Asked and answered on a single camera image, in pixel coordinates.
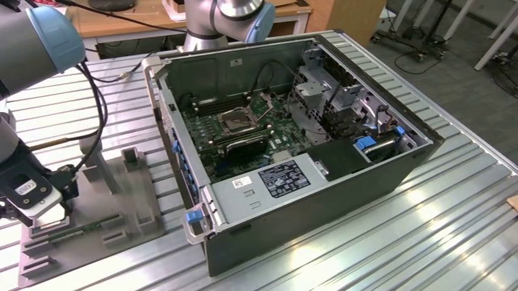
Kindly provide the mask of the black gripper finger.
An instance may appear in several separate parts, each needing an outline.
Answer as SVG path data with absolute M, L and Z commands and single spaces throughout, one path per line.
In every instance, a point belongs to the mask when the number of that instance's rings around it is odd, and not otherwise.
M 65 219 L 73 212 L 73 202 L 71 199 L 74 199 L 78 196 L 78 187 L 75 181 L 66 181 L 58 183 L 58 191 L 61 193 L 61 202 L 59 207 L 62 209 L 62 218 Z
M 21 211 L 14 207 L 14 205 L 6 200 L 5 197 L 1 197 L 0 216 L 1 216 L 1 219 L 7 219 L 10 221 L 17 220 L 26 227 L 33 226 L 31 219 L 29 219 L 21 213 Z

